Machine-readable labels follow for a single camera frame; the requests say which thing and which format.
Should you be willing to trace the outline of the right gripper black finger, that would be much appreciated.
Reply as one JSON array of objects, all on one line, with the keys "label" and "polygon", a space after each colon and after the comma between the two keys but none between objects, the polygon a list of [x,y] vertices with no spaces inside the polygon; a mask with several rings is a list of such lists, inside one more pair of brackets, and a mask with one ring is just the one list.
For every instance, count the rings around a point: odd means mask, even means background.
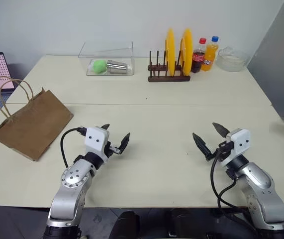
[{"label": "right gripper black finger", "polygon": [[212,153],[209,150],[209,148],[206,146],[206,143],[203,141],[203,139],[200,136],[198,136],[194,132],[192,133],[192,136],[193,136],[193,139],[194,139],[194,142],[195,142],[196,146],[203,153],[206,161],[210,161],[213,158],[215,158],[216,152]]},{"label": "right gripper black finger", "polygon": [[222,136],[222,137],[226,137],[227,134],[229,133],[229,130],[227,128],[225,128],[224,126],[222,126],[221,124],[218,124],[216,122],[212,123],[214,128],[216,129],[216,131]]}]

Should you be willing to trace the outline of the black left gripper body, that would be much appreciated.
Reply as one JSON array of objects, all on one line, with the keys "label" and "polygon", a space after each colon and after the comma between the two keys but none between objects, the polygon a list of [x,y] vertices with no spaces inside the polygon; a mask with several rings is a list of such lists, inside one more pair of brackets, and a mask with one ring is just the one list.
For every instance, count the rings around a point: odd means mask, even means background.
[{"label": "black left gripper body", "polygon": [[110,141],[104,147],[104,153],[107,157],[111,157],[114,153],[121,154],[121,150],[111,144]]}]

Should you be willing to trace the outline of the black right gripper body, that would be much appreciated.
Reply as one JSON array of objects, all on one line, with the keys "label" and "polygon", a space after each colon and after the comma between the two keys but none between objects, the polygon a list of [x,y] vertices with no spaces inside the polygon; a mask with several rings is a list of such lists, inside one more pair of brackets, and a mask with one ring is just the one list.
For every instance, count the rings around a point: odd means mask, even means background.
[{"label": "black right gripper body", "polygon": [[229,156],[231,150],[233,149],[233,141],[224,141],[218,145],[218,152],[223,156]]}]

